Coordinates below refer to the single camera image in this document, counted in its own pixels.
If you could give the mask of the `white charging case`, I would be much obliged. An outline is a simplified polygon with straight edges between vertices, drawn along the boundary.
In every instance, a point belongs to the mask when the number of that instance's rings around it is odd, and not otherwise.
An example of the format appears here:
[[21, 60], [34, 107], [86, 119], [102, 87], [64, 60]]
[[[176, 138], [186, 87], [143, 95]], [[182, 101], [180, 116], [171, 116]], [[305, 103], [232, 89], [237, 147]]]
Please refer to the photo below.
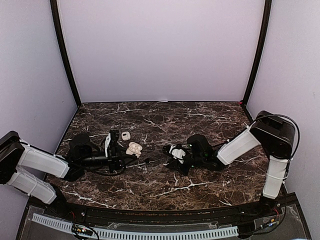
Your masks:
[[131, 133], [128, 131], [124, 131], [121, 133], [121, 139], [123, 141], [129, 141], [131, 139]]
[[126, 150], [126, 154], [127, 155], [135, 154], [136, 156], [140, 156], [142, 154], [141, 153], [142, 150], [143, 150], [143, 147], [139, 143], [131, 141], [128, 144], [128, 148]]

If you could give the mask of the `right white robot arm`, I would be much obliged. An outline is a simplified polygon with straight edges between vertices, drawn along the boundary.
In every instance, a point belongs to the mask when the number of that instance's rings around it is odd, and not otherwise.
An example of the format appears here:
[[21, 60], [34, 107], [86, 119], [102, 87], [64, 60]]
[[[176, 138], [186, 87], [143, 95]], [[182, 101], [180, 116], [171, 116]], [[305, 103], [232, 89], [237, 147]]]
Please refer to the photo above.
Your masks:
[[203, 134], [194, 134], [186, 144], [167, 144], [162, 152], [169, 157], [168, 169], [187, 176], [192, 168], [221, 171], [254, 153], [265, 165], [266, 176], [261, 201], [255, 213], [266, 217], [275, 208], [301, 140], [298, 124], [289, 116], [262, 110], [242, 131], [217, 145], [211, 145]]

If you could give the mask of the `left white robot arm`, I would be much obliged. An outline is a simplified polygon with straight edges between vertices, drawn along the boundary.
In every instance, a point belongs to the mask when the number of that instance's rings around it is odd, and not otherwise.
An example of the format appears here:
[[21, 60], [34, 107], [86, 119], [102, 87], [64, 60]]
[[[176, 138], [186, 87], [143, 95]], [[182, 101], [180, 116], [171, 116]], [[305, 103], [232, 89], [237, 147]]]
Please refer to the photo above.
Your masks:
[[118, 143], [120, 133], [111, 130], [97, 146], [88, 134], [80, 133], [69, 142], [66, 156], [49, 153], [24, 142], [16, 131], [0, 139], [0, 183], [42, 201], [60, 218], [67, 218], [71, 208], [61, 190], [27, 169], [38, 170], [72, 182], [91, 172], [104, 177], [121, 175], [127, 165], [140, 157], [142, 147], [130, 142], [128, 148]]

